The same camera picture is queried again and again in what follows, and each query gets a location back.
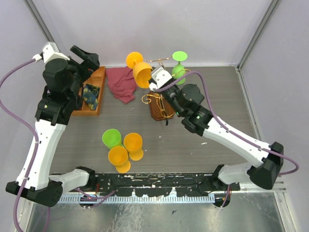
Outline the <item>gold wire glass rack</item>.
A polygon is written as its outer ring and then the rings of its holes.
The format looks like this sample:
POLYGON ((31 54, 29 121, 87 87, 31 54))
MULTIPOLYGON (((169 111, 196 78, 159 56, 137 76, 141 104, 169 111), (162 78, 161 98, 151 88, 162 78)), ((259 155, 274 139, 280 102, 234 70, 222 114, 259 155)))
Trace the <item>gold wire glass rack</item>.
POLYGON ((143 95, 141 101, 149 105, 151 117, 156 121, 166 121, 166 126, 169 124, 169 119, 172 119, 175 112, 167 103, 160 93, 150 91, 143 95))

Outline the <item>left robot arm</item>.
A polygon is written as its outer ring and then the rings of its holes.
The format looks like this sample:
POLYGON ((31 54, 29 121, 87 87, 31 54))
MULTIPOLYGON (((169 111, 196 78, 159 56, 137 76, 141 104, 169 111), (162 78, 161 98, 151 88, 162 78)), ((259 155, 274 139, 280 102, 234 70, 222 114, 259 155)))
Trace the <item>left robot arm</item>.
POLYGON ((95 171, 83 166, 55 178, 49 175, 58 142, 71 114, 82 106, 83 95, 80 90, 83 89, 84 82, 100 67, 98 54, 86 52, 75 45, 70 50, 82 59, 81 63, 61 53, 54 42, 48 42, 41 53, 5 76, 8 78, 33 62, 42 60, 45 64, 42 76, 46 85, 37 106, 35 126, 32 127, 14 115, 4 105, 1 108, 33 133, 23 169, 15 181, 7 183, 5 190, 18 198, 47 207, 56 205, 64 193, 78 187, 92 191, 97 185, 95 171))

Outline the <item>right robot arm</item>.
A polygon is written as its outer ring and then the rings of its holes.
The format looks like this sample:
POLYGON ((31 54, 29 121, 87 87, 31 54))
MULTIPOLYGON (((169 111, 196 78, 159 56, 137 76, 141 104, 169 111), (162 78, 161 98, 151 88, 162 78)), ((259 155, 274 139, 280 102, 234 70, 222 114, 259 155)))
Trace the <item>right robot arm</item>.
POLYGON ((283 145, 258 141, 230 127, 219 117, 203 107, 204 96, 195 84, 183 88, 173 85, 161 92, 182 124, 191 133, 214 140, 246 159, 246 163, 217 166, 211 176, 216 190, 223 190, 234 183, 252 182, 260 188, 271 190, 283 166, 283 145))

